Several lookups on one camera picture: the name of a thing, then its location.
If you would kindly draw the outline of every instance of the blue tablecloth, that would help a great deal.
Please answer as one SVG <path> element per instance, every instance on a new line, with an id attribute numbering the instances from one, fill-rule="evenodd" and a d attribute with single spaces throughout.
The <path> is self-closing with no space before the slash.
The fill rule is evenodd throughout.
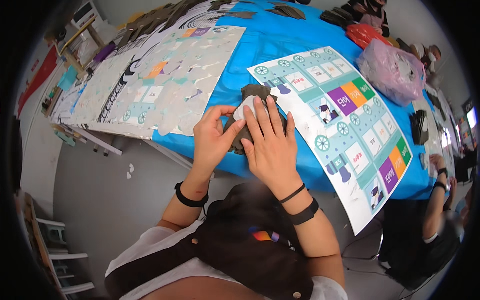
<path id="1" fill-rule="evenodd" d="M 256 0 L 255 4 L 238 3 L 231 9 L 231 11 L 257 12 L 252 19 L 222 17 L 217 21 L 216 25 L 241 26 L 246 27 L 246 30 L 226 65 L 207 108 L 218 104 L 239 105 L 241 102 L 240 89 L 247 84 L 258 84 L 248 73 L 247 68 L 261 62 L 331 46 L 350 63 L 356 65 L 355 59 L 360 55 L 362 49 L 345 36 L 344 30 L 320 20 L 319 16 L 322 11 L 316 8 L 301 4 L 288 4 L 301 9 L 305 13 L 306 20 L 296 20 L 267 12 L 265 9 L 271 9 L 273 4 L 265 0 Z M 432 106 L 425 92 L 424 96 Z M 429 178 L 427 171 L 421 168 L 419 154 L 425 153 L 424 146 L 413 144 L 408 117 L 410 113 L 414 112 L 413 106 L 410 104 L 406 108 L 399 107 L 385 97 L 382 96 L 382 98 L 402 129 L 412 150 L 410 166 L 392 198 L 427 199 L 433 180 Z M 298 144 L 297 171 L 305 185 L 310 189 L 333 192 L 334 188 L 322 166 L 298 131 L 295 134 Z M 155 131 L 152 139 L 170 150 L 193 157 L 193 137 L 171 133 L 161 136 Z M 247 158 L 231 152 L 225 155 L 217 168 L 243 177 L 252 176 L 248 170 Z"/>

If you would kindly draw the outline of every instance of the hand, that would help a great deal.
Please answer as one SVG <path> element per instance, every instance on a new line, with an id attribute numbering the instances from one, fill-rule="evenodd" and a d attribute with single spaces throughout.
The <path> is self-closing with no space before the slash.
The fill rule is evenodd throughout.
<path id="1" fill-rule="evenodd" d="M 439 154 L 430 155 L 430 163 L 435 166 L 437 171 L 445 167 L 444 158 Z"/>
<path id="2" fill-rule="evenodd" d="M 254 145 L 247 139 L 242 139 L 241 143 L 248 158 L 250 171 L 267 185 L 277 199 L 282 200 L 302 185 L 295 168 L 297 160 L 295 123 L 292 114 L 288 112 L 285 136 L 274 100 L 268 96 L 266 101 L 270 119 L 258 96 L 253 101 L 258 121 L 253 116 L 252 110 L 244 106 L 243 113 Z"/>
<path id="3" fill-rule="evenodd" d="M 456 194 L 456 178 L 452 177 L 450 178 L 450 197 L 452 197 L 452 199 L 455 199 L 455 194 Z"/>
<path id="4" fill-rule="evenodd" d="M 353 10 L 356 10 L 361 13 L 367 13 L 367 10 L 365 9 L 365 7 L 363 7 L 363 5 L 360 5 L 358 3 L 353 6 Z"/>
<path id="5" fill-rule="evenodd" d="M 235 106 L 217 105 L 210 107 L 193 128 L 195 151 L 193 167 L 210 176 L 232 145 L 233 139 L 245 126 L 245 120 L 234 122 L 223 133 L 220 116 L 229 117 Z"/>

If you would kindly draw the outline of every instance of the purple label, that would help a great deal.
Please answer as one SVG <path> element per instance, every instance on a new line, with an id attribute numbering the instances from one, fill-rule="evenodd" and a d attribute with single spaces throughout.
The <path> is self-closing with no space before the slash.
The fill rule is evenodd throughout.
<path id="1" fill-rule="evenodd" d="M 192 36 L 201 36 L 201 35 L 203 35 L 204 33 L 206 33 L 209 29 L 210 29 L 210 27 L 198 28 L 197 30 L 195 30 L 195 31 L 190 35 L 190 37 L 192 37 Z"/>
<path id="2" fill-rule="evenodd" d="M 378 170 L 382 175 L 385 187 L 387 187 L 387 192 L 390 193 L 398 182 L 398 177 L 390 159 L 387 158 L 384 164 Z"/>
<path id="3" fill-rule="evenodd" d="M 327 93 L 333 101 L 338 105 L 342 112 L 348 116 L 351 112 L 357 109 L 353 101 L 345 94 L 341 87 L 336 88 Z"/>

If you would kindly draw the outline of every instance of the gray floor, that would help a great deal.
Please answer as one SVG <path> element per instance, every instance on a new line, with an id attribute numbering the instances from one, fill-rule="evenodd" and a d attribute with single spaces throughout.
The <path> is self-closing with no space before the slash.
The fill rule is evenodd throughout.
<path id="1" fill-rule="evenodd" d="M 187 175 L 176 164 L 145 142 L 120 138 L 122 156 L 92 151 L 90 143 L 63 145 L 54 191 L 54 219 L 66 224 L 70 253 L 88 253 L 88 272 L 97 295 L 106 295 L 103 285 L 109 262 L 154 226 L 168 204 L 174 185 Z M 129 164 L 135 171 L 127 179 Z M 236 184 L 246 179 L 222 172 L 210 183 L 210 201 L 223 199 Z M 354 239 L 374 232 L 372 222 L 353 236 L 345 210 L 332 193 L 312 192 L 335 228 L 343 250 Z M 380 231 L 352 246 L 349 255 L 375 253 Z M 351 300 L 397 299 L 402 287 L 380 272 L 375 262 L 344 260 L 346 291 Z"/>

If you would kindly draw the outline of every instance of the black wristband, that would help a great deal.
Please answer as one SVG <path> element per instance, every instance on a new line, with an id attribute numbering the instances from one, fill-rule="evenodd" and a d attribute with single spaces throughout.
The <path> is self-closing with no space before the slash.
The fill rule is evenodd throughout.
<path id="1" fill-rule="evenodd" d="M 184 195 L 182 195 L 182 193 L 180 191 L 180 186 L 181 186 L 182 183 L 183 183 L 183 181 L 175 184 L 175 189 L 176 189 L 175 193 L 177 194 L 177 198 L 180 200 L 180 202 L 182 202 L 184 205 L 186 205 L 188 207 L 203 207 L 205 205 L 205 203 L 207 203 L 208 192 L 207 192 L 207 195 L 205 195 L 205 197 L 203 197 L 200 201 L 190 200 L 187 197 L 185 197 Z"/>
<path id="2" fill-rule="evenodd" d="M 301 187 L 300 187 L 298 190 L 296 190 L 296 191 L 294 191 L 292 194 L 290 194 L 290 196 L 288 196 L 287 198 L 285 198 L 285 199 L 283 199 L 283 200 L 280 200 L 279 202 L 280 202 L 281 204 L 287 202 L 288 200 L 290 200 L 290 199 L 292 199 L 293 197 L 295 197 L 295 196 L 296 196 L 299 192 L 301 192 L 301 190 L 303 190 L 304 188 L 305 188 L 305 183 L 302 184 Z"/>
<path id="3" fill-rule="evenodd" d="M 434 188 L 436 188 L 437 186 L 442 187 L 445 192 L 447 191 L 447 187 L 446 187 L 443 183 L 438 182 L 438 181 L 433 185 L 432 190 L 433 190 Z"/>
<path id="4" fill-rule="evenodd" d="M 441 169 L 439 169 L 438 172 L 437 172 L 437 177 L 439 177 L 440 174 L 442 174 L 442 173 L 445 173 L 445 176 L 448 177 L 447 168 L 441 168 Z"/>
<path id="5" fill-rule="evenodd" d="M 307 208 L 305 208 L 296 215 L 289 214 L 288 216 L 290 217 L 293 225 L 300 225 L 313 218 L 313 215 L 317 212 L 317 210 L 318 202 L 315 200 L 315 198 L 312 197 L 312 203 Z"/>

